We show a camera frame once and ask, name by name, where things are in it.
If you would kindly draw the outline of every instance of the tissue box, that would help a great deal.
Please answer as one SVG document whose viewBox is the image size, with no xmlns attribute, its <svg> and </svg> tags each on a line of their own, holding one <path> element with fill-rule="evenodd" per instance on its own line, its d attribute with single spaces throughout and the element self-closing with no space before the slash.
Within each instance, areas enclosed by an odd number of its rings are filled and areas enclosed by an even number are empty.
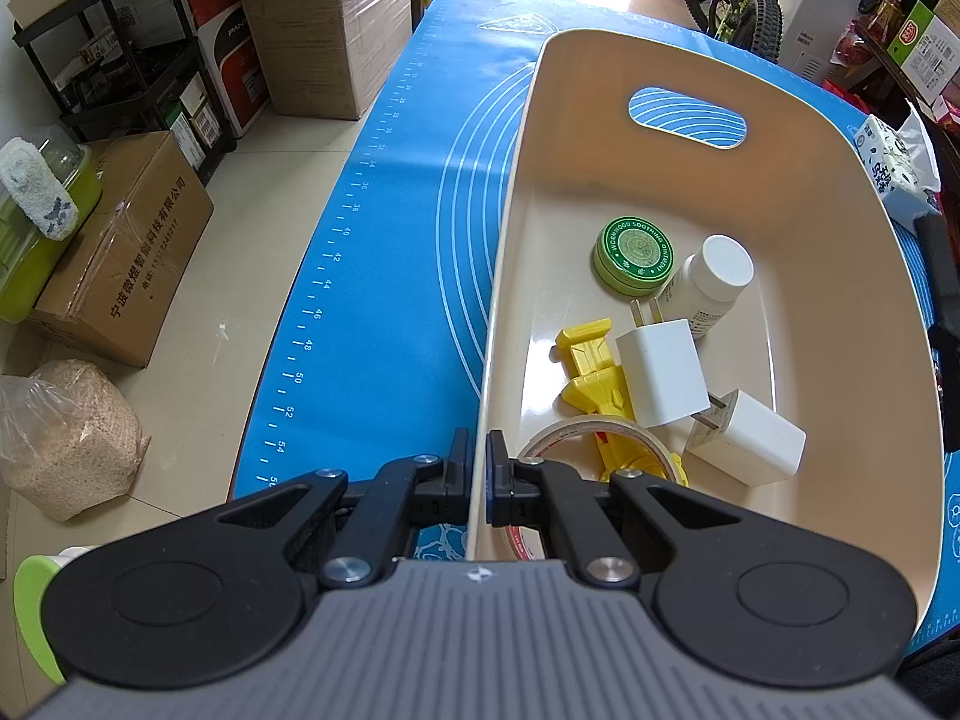
<svg viewBox="0 0 960 720">
<path fill-rule="evenodd" d="M 863 167 L 870 173 L 874 188 L 887 215 L 908 230 L 913 220 L 936 210 L 926 192 L 920 189 L 917 171 L 904 141 L 875 116 L 868 116 L 853 139 Z"/>
</svg>

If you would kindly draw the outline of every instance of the green container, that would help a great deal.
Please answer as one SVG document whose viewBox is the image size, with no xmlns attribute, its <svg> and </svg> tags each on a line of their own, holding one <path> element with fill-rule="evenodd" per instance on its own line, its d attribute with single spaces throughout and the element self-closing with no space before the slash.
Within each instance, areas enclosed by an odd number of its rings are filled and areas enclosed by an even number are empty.
<svg viewBox="0 0 960 720">
<path fill-rule="evenodd" d="M 605 284 L 623 295 L 652 295 L 673 268 L 673 247 L 655 224 L 619 217 L 597 237 L 593 266 Z"/>
<path fill-rule="evenodd" d="M 43 155 L 80 212 L 77 229 L 100 201 L 100 180 L 87 146 L 77 146 L 59 127 L 26 138 Z M 77 230 L 52 241 L 37 229 L 0 184 L 0 319 L 26 319 Z"/>
<path fill-rule="evenodd" d="M 64 684 L 64 674 L 56 665 L 56 657 L 40 622 L 40 602 L 47 586 L 61 569 L 61 559 L 46 555 L 30 555 L 16 570 L 13 578 L 13 613 L 20 627 L 23 643 L 47 678 L 55 685 Z"/>
</svg>

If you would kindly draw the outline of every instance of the tape roll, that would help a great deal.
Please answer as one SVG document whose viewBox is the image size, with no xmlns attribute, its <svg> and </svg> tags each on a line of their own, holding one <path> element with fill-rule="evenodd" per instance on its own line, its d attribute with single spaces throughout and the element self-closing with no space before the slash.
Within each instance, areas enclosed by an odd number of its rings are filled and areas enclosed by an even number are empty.
<svg viewBox="0 0 960 720">
<path fill-rule="evenodd" d="M 650 431 L 620 416 L 589 413 L 588 415 L 561 419 L 559 422 L 554 422 L 532 437 L 517 456 L 542 457 L 544 456 L 544 452 L 549 450 L 550 447 L 558 445 L 560 442 L 565 442 L 567 439 L 586 435 L 587 433 L 613 433 L 613 435 L 634 440 L 654 456 L 664 471 L 665 479 L 678 485 L 686 485 L 685 474 L 679 469 L 670 451 L 662 442 L 650 433 Z M 510 549 L 517 557 L 517 560 L 536 560 L 535 555 L 531 552 L 530 546 L 527 543 L 528 538 L 536 538 L 536 540 L 539 541 L 539 536 L 535 530 L 511 525 L 505 528 L 504 532 L 506 533 L 507 543 L 510 545 Z"/>
</svg>

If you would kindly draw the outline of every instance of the plastic-wrapped box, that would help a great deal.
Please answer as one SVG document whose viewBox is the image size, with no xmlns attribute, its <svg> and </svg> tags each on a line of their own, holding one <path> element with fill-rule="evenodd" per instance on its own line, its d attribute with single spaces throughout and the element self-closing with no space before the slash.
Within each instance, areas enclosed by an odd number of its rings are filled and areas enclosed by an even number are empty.
<svg viewBox="0 0 960 720">
<path fill-rule="evenodd" d="M 144 367 L 213 205 L 169 132 L 90 148 L 103 199 L 30 321 L 69 346 Z"/>
<path fill-rule="evenodd" d="M 241 0 L 277 113 L 359 119 L 410 37 L 410 0 Z"/>
</svg>

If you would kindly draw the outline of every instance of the blue silicone mat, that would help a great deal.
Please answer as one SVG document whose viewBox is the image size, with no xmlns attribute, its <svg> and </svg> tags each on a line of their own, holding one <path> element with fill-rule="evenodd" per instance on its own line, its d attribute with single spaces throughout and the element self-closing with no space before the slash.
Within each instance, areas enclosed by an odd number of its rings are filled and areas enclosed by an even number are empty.
<svg viewBox="0 0 960 720">
<path fill-rule="evenodd" d="M 251 409 L 233 494 L 323 466 L 353 479 L 443 454 L 479 408 L 493 263 L 517 127 L 551 34 L 603 28 L 713 56 L 807 101 L 851 138 L 862 113 L 703 34 L 570 0 L 435 0 L 371 111 L 291 288 Z M 642 118 L 642 101 L 634 111 Z M 670 119 L 660 121 L 670 127 Z M 930 321 L 923 261 L 898 231 Z M 945 466 L 947 498 L 960 479 Z M 914 647 L 960 621 L 960 498 Z M 433 528 L 418 556 L 463 555 Z"/>
</svg>

